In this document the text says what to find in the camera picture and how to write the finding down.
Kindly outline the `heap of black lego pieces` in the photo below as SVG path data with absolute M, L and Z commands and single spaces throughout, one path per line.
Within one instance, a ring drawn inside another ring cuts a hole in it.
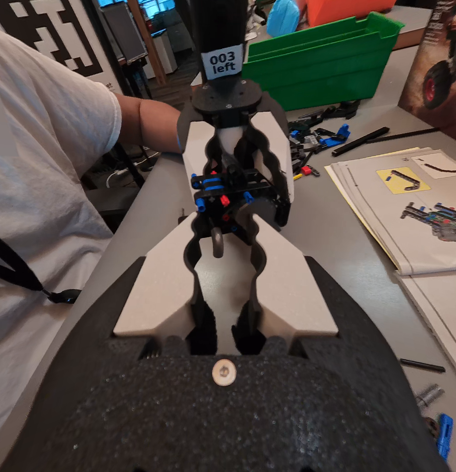
M 361 104 L 361 100 L 345 101 L 339 105 L 331 105 L 326 109 L 319 109 L 306 115 L 300 116 L 297 121 L 307 120 L 313 122 L 321 122 L 326 119 L 345 118 L 346 120 L 354 118 Z

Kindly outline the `blue lego panel piece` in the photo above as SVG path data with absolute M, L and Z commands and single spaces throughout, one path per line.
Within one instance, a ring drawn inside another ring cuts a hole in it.
M 323 147 L 327 148 L 341 145 L 349 139 L 349 136 L 351 134 L 349 130 L 349 125 L 346 123 L 339 128 L 337 133 L 333 133 L 324 128 L 318 128 L 316 132 L 321 136 L 321 138 L 319 139 L 319 143 Z

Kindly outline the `black lego axle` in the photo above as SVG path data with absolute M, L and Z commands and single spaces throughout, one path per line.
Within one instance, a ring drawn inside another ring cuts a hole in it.
M 440 365 L 429 364 L 429 363 L 424 363 L 424 362 L 419 362 L 419 361 L 414 361 L 414 360 L 409 360 L 409 359 L 404 359 L 404 358 L 399 358 L 398 361 L 404 367 L 425 370 L 428 372 L 433 372 L 433 373 L 438 373 L 438 374 L 446 373 L 446 368 Z

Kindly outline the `black long rod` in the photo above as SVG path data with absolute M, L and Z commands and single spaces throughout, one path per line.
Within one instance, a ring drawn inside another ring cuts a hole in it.
M 373 138 L 368 141 L 369 144 L 372 143 L 380 143 L 380 142 L 385 142 L 385 141 L 392 141 L 392 140 L 398 140 L 398 139 L 405 139 L 408 137 L 414 137 L 414 136 L 422 136 L 425 134 L 430 134 L 430 133 L 436 133 L 439 132 L 440 128 L 439 127 L 432 127 L 428 129 L 422 129 L 418 131 L 412 131 L 412 132 L 407 132 L 407 133 L 399 133 L 399 134 L 393 134 L 393 135 L 386 135 L 386 136 L 381 136 L 377 138 Z
M 363 144 L 366 144 L 367 142 L 371 141 L 372 139 L 376 139 L 379 137 L 384 136 L 390 131 L 390 128 L 388 127 L 381 127 L 371 133 L 368 133 L 360 138 L 357 138 L 331 152 L 332 157 L 338 157 L 341 156 L 342 154 L 349 152 L 350 150 L 353 150 Z

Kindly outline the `lego instruction booklet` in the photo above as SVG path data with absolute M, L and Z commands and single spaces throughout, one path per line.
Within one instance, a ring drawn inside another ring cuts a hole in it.
M 456 161 L 411 148 L 325 170 L 456 370 Z

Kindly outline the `black lego chassis assembly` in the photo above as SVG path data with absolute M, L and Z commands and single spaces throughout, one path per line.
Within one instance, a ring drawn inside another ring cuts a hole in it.
M 251 214 L 262 216 L 276 230 L 284 227 L 291 202 L 281 190 L 255 168 L 240 169 L 230 165 L 224 172 L 209 175 L 189 174 L 194 202 L 205 227 L 218 228 L 222 234 L 232 233 L 247 245 L 253 237 L 248 233 Z

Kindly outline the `orange bin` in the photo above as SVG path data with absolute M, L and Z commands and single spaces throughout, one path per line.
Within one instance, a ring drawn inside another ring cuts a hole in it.
M 371 12 L 389 11 L 395 0 L 308 0 L 307 18 L 310 27 L 350 17 L 365 18 Z

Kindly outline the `scattered dark lego parts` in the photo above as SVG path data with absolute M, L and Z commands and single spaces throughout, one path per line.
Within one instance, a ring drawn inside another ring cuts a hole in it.
M 319 151 L 319 138 L 313 128 L 323 119 L 309 117 L 288 122 L 288 140 L 294 179 L 302 175 L 311 157 Z

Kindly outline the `green bin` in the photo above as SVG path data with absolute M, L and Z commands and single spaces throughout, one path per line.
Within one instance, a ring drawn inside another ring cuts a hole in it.
M 371 12 L 252 43 L 242 77 L 285 111 L 369 99 L 403 27 Z

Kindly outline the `black white marker poster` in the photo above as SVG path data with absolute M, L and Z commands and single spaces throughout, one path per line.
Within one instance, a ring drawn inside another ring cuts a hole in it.
M 0 26 L 84 77 L 103 72 L 70 1 L 0 0 Z

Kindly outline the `blue plastic bag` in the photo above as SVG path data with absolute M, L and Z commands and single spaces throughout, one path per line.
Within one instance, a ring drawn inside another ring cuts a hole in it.
M 295 0 L 274 2 L 267 19 L 267 34 L 271 38 L 291 34 L 296 31 L 300 20 L 300 9 Z

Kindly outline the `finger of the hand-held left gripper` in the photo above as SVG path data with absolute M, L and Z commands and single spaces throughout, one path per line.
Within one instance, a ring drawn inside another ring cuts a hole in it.
M 250 118 L 248 142 L 256 148 L 255 169 L 277 192 L 275 221 L 284 227 L 295 197 L 290 141 L 272 112 L 261 111 Z
M 206 155 L 206 148 L 214 135 L 214 127 L 207 122 L 190 123 L 185 151 L 182 156 L 190 191 L 197 207 L 205 207 L 206 204 L 205 201 L 202 201 L 202 197 L 195 197 L 195 193 L 199 190 L 193 188 L 191 179 L 194 176 L 204 175 L 206 168 L 209 170 L 209 173 L 212 171 L 212 164 Z

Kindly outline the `pile of lego beams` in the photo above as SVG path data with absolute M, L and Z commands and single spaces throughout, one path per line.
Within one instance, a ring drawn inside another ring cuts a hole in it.
M 435 417 L 431 417 L 427 414 L 431 405 L 443 395 L 443 388 L 437 384 L 431 384 L 419 393 L 416 393 L 415 400 L 427 424 L 428 430 L 434 439 L 439 455 L 445 462 L 448 462 L 454 432 L 454 420 L 445 413 L 439 413 Z

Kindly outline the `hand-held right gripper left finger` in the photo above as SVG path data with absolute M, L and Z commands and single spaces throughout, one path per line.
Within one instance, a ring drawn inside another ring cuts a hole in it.
M 192 212 L 145 257 L 127 301 L 113 328 L 116 337 L 150 336 L 164 342 L 185 339 L 195 327 L 190 302 L 195 276 L 184 262 L 184 251 L 195 233 Z

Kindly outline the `monster truck lego box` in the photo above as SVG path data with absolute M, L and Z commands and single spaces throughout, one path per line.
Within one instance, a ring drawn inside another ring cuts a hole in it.
M 437 1 L 398 106 L 456 140 L 456 1 Z

